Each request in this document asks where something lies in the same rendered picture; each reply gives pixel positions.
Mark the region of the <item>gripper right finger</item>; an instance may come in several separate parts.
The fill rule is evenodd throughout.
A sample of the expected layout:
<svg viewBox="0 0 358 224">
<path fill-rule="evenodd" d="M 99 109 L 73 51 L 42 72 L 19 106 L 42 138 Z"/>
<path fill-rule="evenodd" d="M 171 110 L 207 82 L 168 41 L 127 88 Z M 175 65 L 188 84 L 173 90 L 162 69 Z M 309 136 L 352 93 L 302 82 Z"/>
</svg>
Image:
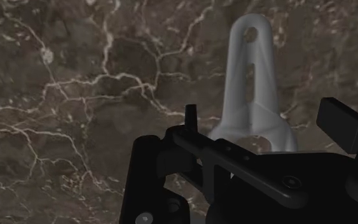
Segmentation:
<svg viewBox="0 0 358 224">
<path fill-rule="evenodd" d="M 355 155 L 348 169 L 345 189 L 358 202 L 358 112 L 334 97 L 324 97 L 316 119 L 317 126 L 349 155 Z"/>
</svg>

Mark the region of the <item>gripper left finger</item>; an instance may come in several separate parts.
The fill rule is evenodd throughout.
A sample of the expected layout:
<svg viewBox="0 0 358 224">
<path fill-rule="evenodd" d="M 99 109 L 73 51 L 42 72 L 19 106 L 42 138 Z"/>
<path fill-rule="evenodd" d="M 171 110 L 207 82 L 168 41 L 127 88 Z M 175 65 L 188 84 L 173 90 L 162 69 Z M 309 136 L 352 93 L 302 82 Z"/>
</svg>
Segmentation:
<svg viewBox="0 0 358 224">
<path fill-rule="evenodd" d="M 266 171 L 264 155 L 199 133 L 196 116 L 196 105 L 188 104 L 184 124 L 168 128 L 164 138 L 134 141 L 119 224 L 196 224 L 188 201 L 164 187 L 175 173 L 209 203 L 205 224 L 240 224 L 241 216 L 248 221 L 256 204 L 279 214 L 308 204 L 302 180 Z"/>
</svg>

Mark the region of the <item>grey kitchen tool with holes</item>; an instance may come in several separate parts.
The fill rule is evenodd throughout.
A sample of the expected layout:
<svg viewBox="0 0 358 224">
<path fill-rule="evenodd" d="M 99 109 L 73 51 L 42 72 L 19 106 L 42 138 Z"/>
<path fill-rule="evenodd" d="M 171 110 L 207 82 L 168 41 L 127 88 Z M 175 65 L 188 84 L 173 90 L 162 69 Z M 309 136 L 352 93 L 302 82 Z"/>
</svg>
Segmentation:
<svg viewBox="0 0 358 224">
<path fill-rule="evenodd" d="M 280 115 L 272 26 L 256 13 L 236 19 L 230 29 L 223 110 L 209 134 L 233 143 L 250 136 L 268 140 L 272 152 L 298 150 L 291 126 Z"/>
</svg>

